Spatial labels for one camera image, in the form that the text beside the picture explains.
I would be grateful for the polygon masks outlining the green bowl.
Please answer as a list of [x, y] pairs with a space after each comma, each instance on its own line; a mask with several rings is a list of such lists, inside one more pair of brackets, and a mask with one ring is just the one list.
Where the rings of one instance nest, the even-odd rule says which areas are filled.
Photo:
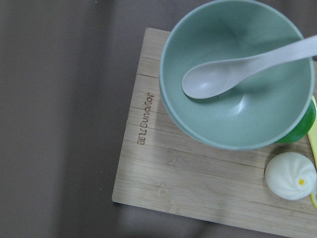
[[303, 118], [315, 87], [311, 58], [262, 71], [218, 96], [195, 100], [182, 90], [196, 65], [261, 54], [302, 39], [274, 8], [253, 0], [215, 0], [182, 18], [165, 44], [159, 70], [163, 104], [187, 135], [243, 150], [277, 142]]

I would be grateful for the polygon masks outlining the grey plastic spoon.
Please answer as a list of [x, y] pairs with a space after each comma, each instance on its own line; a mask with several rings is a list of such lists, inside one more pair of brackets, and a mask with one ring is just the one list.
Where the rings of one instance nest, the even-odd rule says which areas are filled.
[[316, 54], [317, 37], [311, 36], [259, 55], [206, 62], [185, 73], [182, 90], [193, 99], [211, 98], [263, 70]]

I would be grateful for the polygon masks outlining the white toy bun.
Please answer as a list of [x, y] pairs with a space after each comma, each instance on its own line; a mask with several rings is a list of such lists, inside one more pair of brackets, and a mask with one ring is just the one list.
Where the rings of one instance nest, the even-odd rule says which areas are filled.
[[317, 183], [317, 172], [307, 157], [286, 152], [268, 162], [265, 180], [277, 196], [287, 200], [299, 200], [313, 192]]

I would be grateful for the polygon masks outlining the bamboo cutting board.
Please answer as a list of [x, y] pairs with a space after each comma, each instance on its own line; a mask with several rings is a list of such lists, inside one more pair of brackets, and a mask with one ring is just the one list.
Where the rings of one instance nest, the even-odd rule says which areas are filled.
[[112, 200], [291, 238], [316, 237], [311, 199], [280, 198], [264, 178], [276, 154], [313, 159], [309, 139], [234, 151], [187, 136], [167, 115], [159, 92], [159, 60], [168, 36], [145, 30]]

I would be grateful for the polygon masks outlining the bright green cup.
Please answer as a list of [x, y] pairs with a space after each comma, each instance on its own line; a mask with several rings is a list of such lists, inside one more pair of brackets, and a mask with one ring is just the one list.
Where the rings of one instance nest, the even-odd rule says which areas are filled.
[[312, 96], [308, 109], [302, 117], [302, 119], [300, 120], [300, 122], [287, 135], [285, 135], [275, 143], [294, 143], [302, 139], [313, 127], [316, 116], [316, 101], [314, 96]]

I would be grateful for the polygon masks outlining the yellow plastic utensil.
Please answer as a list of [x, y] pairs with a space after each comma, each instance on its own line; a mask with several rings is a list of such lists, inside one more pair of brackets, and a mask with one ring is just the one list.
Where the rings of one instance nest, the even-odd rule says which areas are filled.
[[[313, 122], [313, 125], [311, 129], [307, 133], [308, 139], [310, 142], [310, 146], [312, 149], [314, 161], [315, 161], [315, 166], [317, 165], [317, 117], [315, 117], [315, 120]], [[310, 194], [311, 201], [314, 205], [314, 207], [317, 207], [317, 185], [315, 184], [315, 187]]]

